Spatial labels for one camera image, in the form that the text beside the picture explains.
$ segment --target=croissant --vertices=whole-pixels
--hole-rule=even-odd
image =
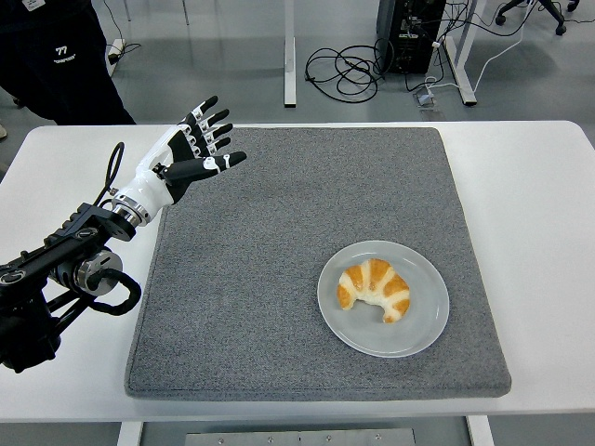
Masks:
[[[409,285],[386,260],[370,258],[343,271],[338,280],[337,299],[343,309],[356,300],[384,308],[385,323],[393,323],[409,309]]]

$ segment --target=person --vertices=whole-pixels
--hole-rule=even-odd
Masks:
[[[134,124],[91,0],[0,0],[0,87],[58,125]]]

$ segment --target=screw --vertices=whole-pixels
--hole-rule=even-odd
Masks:
[[[0,283],[5,285],[10,285],[11,283],[16,283],[20,281],[23,277],[25,277],[26,273],[22,269],[16,269],[11,272],[7,272],[2,277],[0,277]]]
[[[79,239],[84,239],[86,237],[91,237],[92,235],[95,235],[95,234],[97,234],[97,230],[95,228],[85,228],[83,230],[79,230],[76,233],[76,236]]]

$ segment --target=logo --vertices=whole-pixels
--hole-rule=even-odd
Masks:
[[[66,52],[67,51],[68,51],[68,47],[67,46],[59,46],[59,47],[57,47],[56,48],[56,52],[58,53],[58,59],[54,59],[54,63],[64,63],[64,62],[70,62],[71,60],[74,60],[74,58],[76,57],[75,54],[72,54],[68,58],[62,58],[62,59],[60,59],[60,56],[66,56]]]

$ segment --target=office chair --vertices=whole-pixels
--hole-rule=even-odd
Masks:
[[[500,8],[498,11],[498,15],[496,17],[496,25],[502,26],[506,21],[506,17],[504,17],[504,13],[510,9],[513,9],[515,6],[520,5],[525,0],[512,0],[511,2],[506,3],[503,7]],[[538,0],[539,3],[548,11],[549,14],[553,16],[554,19],[558,21],[558,27],[556,28],[556,34],[562,35],[566,33],[566,27],[564,26],[564,17],[560,13],[558,9],[553,5],[552,0]],[[578,6],[578,2],[580,0],[571,0],[568,4],[568,10],[574,11]]]

